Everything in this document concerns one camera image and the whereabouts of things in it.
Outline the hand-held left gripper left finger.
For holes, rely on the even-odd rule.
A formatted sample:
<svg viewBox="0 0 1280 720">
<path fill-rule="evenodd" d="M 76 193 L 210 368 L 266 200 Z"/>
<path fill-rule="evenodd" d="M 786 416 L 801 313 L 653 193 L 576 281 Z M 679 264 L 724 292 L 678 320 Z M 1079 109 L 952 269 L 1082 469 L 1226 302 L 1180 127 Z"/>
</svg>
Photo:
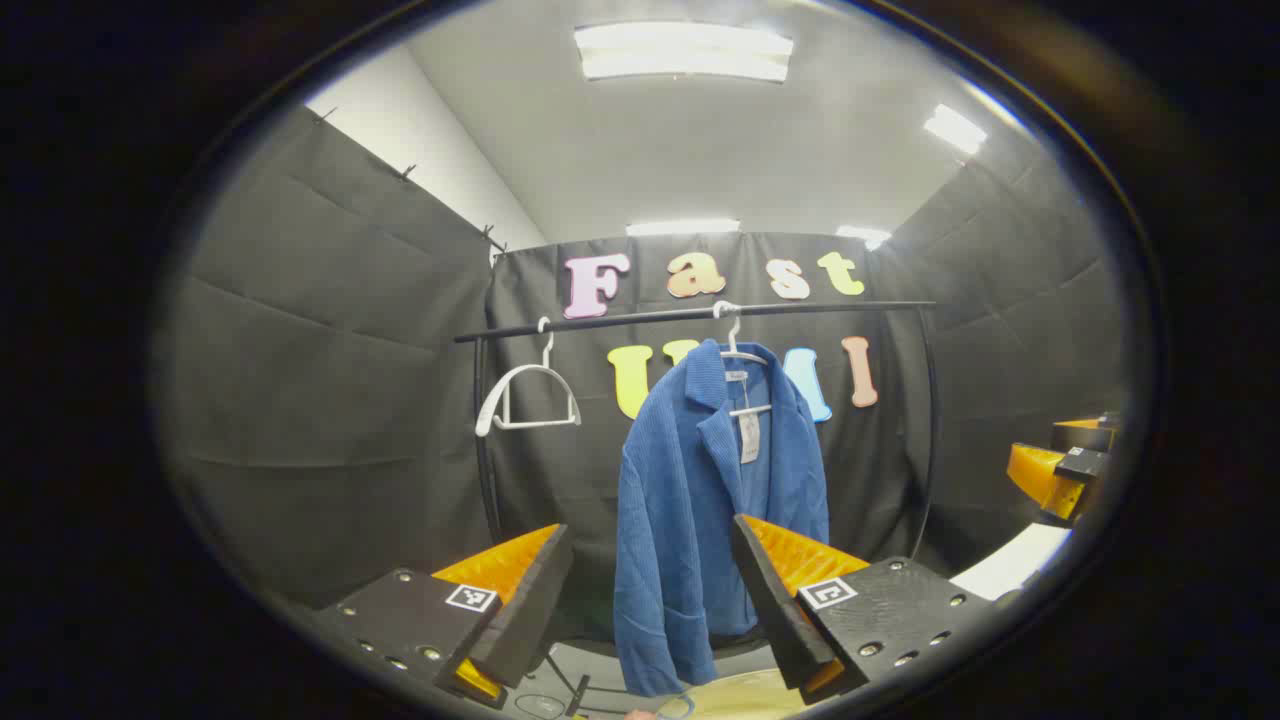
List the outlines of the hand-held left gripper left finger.
<svg viewBox="0 0 1280 720">
<path fill-rule="evenodd" d="M 412 694 L 499 710 L 541 656 L 572 562 L 571 528 L 552 524 L 435 571 L 396 568 L 315 620 Z"/>
</svg>

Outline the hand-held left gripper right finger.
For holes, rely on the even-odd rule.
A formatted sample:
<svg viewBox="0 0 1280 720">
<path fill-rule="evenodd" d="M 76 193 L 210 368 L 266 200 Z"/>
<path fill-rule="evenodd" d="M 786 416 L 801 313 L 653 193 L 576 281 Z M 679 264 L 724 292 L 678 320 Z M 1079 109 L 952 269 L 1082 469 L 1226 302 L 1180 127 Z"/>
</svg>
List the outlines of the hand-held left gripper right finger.
<svg viewBox="0 0 1280 720">
<path fill-rule="evenodd" d="M 863 561 L 745 514 L 731 548 L 783 683 L 805 705 L 883 685 L 993 612 L 914 560 Z"/>
</svg>

